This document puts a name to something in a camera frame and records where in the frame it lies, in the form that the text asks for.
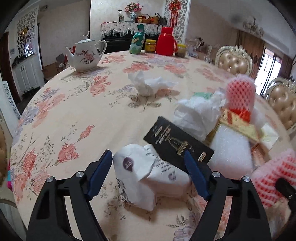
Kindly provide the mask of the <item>black handbag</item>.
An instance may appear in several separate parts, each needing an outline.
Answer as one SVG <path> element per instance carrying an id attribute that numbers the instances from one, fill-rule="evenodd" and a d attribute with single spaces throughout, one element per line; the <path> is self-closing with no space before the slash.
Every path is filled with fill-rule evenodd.
<path id="1" fill-rule="evenodd" d="M 161 16 L 159 13 L 155 13 L 157 19 L 158 19 L 158 25 L 166 26 L 167 25 L 167 18 L 164 16 Z"/>

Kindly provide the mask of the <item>white paper bag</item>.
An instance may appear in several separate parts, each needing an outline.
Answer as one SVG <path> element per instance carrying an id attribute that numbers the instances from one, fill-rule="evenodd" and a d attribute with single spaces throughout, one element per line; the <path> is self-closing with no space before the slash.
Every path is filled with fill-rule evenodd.
<path id="1" fill-rule="evenodd" d="M 157 197 L 179 198 L 191 184 L 187 173 L 162 160 L 151 144 L 130 144 L 113 156 L 120 200 L 152 211 Z"/>

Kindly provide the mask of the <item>dark contents jar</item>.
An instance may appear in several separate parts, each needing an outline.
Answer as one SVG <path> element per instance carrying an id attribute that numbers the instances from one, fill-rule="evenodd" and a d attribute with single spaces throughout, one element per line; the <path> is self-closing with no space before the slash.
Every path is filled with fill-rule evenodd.
<path id="1" fill-rule="evenodd" d="M 177 44 L 177 51 L 175 52 L 175 56 L 180 57 L 180 58 L 185 58 L 186 57 L 186 52 L 187 52 L 187 46 L 184 44 Z"/>

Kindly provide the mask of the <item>white plastic bag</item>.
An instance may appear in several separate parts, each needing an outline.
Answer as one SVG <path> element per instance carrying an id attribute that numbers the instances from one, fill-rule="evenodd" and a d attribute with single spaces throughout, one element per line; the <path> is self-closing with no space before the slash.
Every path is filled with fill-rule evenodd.
<path id="1" fill-rule="evenodd" d="M 178 101 L 174 110 L 173 123 L 195 139 L 203 142 L 215 128 L 227 105 L 226 94 L 221 90 L 213 92 L 210 99 L 192 96 Z"/>

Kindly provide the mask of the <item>white floral teapot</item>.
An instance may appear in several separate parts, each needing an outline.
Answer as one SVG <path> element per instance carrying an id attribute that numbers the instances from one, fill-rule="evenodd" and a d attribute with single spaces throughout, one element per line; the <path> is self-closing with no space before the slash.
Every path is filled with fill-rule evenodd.
<path id="1" fill-rule="evenodd" d="M 105 40 L 95 42 L 92 39 L 80 40 L 75 44 L 75 51 L 71 53 L 68 47 L 64 47 L 68 63 L 78 72 L 85 72 L 97 66 L 107 48 Z"/>

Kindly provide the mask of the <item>beige tufted chair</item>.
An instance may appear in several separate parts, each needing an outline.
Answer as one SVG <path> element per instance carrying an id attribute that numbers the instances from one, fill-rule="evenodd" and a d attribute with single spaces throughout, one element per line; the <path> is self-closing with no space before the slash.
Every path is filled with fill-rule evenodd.
<path id="1" fill-rule="evenodd" d="M 233 75 L 249 76 L 252 72 L 253 61 L 241 46 L 223 46 L 216 53 L 215 66 Z"/>
<path id="2" fill-rule="evenodd" d="M 268 85 L 265 98 L 287 133 L 290 135 L 295 132 L 295 80 L 275 78 Z"/>

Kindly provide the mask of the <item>far beige tufted chair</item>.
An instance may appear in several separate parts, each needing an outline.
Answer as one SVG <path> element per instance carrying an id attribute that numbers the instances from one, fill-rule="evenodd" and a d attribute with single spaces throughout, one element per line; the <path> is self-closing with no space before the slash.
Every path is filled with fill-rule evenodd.
<path id="1" fill-rule="evenodd" d="M 241 46 L 223 46 L 216 53 L 215 66 L 233 75 L 249 76 L 252 72 L 253 61 Z"/>

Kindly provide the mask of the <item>pink foam fruit net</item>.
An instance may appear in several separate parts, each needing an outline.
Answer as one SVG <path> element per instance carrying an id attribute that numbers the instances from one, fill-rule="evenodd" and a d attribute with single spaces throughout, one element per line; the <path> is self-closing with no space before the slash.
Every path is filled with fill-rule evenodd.
<path id="1" fill-rule="evenodd" d="M 228 109 L 249 123 L 255 103 L 254 80 L 247 75 L 238 74 L 226 86 Z"/>

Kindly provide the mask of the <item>near beige tufted chair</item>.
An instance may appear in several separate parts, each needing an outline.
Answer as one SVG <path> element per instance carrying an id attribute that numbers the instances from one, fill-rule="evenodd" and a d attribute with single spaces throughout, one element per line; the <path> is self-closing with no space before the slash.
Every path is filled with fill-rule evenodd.
<path id="1" fill-rule="evenodd" d="M 268 85 L 265 98 L 287 133 L 290 135 L 295 132 L 295 80 L 275 78 Z"/>

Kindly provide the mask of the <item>red thermos jug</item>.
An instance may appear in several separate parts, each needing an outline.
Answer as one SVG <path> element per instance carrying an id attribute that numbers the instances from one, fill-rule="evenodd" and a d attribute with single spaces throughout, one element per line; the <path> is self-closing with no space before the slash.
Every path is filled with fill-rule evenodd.
<path id="1" fill-rule="evenodd" d="M 157 40 L 156 53 L 163 56 L 173 56 L 177 50 L 178 46 L 173 37 L 173 29 L 171 27 L 162 27 Z"/>

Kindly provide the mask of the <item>brown curtain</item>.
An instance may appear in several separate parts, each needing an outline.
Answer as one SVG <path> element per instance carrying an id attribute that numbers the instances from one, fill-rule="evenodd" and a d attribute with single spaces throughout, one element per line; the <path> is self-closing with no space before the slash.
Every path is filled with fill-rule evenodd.
<path id="1" fill-rule="evenodd" d="M 242 46 L 251 57 L 253 68 L 250 77 L 256 79 L 264 54 L 265 42 L 254 35 L 238 30 L 236 45 Z"/>

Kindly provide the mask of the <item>white cabinet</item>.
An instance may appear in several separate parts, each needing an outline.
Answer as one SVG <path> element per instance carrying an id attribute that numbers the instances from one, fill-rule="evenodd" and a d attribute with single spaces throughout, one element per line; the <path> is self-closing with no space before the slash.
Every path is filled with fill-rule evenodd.
<path id="1" fill-rule="evenodd" d="M 39 55 L 32 55 L 16 65 L 13 68 L 13 77 L 20 95 L 31 89 L 42 87 L 45 82 Z"/>

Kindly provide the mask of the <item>red chinese knot ornament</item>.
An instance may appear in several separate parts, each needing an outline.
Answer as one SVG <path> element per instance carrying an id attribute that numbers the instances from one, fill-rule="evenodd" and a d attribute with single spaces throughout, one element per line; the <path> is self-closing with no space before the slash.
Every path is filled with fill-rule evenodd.
<path id="1" fill-rule="evenodd" d="M 172 29 L 177 25 L 178 15 L 180 10 L 181 10 L 181 1 L 173 0 L 169 3 L 169 11 L 171 13 L 170 27 Z"/>

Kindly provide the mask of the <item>yellow lid jar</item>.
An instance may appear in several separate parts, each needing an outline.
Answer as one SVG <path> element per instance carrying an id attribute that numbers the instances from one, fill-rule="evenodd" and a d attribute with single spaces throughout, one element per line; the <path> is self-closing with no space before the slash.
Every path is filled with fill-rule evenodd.
<path id="1" fill-rule="evenodd" d="M 146 53 L 154 53 L 156 51 L 156 40 L 147 39 L 145 41 L 144 50 Z"/>

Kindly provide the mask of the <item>green foam net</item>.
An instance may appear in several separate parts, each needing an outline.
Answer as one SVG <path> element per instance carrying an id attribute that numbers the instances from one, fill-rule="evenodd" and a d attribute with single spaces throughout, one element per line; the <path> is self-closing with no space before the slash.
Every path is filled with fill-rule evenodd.
<path id="1" fill-rule="evenodd" d="M 194 97 L 203 97 L 204 99 L 210 99 L 213 93 L 211 92 L 195 92 Z"/>

